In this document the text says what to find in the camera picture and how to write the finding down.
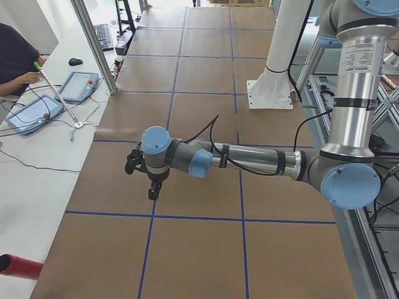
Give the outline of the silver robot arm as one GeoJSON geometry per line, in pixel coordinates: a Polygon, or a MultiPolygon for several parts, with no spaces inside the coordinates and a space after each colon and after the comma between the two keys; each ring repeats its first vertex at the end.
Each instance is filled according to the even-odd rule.
{"type": "Polygon", "coordinates": [[[368,143],[387,41],[398,31],[397,1],[324,1],[320,41],[341,45],[327,143],[318,152],[281,151],[190,139],[173,139],[153,126],[138,144],[139,170],[151,179],[156,200],[170,169],[203,178],[211,166],[237,167],[261,176],[288,176],[310,184],[341,209],[375,200],[382,183],[368,143]]]}

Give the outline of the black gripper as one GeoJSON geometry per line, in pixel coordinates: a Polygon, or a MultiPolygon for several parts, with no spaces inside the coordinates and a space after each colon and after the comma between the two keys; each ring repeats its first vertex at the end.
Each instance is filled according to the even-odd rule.
{"type": "Polygon", "coordinates": [[[162,187],[163,181],[165,181],[169,177],[170,170],[167,169],[166,171],[160,174],[148,173],[147,176],[151,180],[151,186],[148,190],[148,198],[157,200],[159,198],[159,193],[162,187]]]}

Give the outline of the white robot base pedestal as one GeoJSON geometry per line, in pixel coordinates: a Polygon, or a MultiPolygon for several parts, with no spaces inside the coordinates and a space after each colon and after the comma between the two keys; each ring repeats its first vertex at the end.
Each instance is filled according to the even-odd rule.
{"type": "Polygon", "coordinates": [[[247,81],[250,109],[293,109],[289,66],[311,9],[311,0],[281,2],[264,72],[247,81]]]}

